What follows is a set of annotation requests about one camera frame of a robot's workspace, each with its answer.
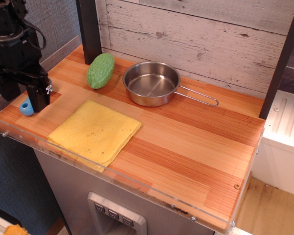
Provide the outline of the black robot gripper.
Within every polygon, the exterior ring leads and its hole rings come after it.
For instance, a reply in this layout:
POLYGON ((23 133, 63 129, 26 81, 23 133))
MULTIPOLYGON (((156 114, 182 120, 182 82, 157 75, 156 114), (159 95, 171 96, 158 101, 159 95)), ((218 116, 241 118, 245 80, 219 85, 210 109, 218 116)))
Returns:
POLYGON ((40 65, 42 48, 36 29, 19 26, 16 32, 0 35, 0 93, 7 101, 25 86, 35 113, 50 105, 52 81, 40 65))

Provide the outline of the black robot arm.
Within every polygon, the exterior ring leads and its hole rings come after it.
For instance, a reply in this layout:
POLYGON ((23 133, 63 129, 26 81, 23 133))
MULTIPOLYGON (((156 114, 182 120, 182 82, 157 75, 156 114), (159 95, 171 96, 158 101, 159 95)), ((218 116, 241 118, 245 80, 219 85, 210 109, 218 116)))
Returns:
POLYGON ((50 104, 52 84, 40 65, 40 29, 25 19, 24 0, 0 0, 0 93, 11 101, 26 87, 33 111, 38 113, 50 104))

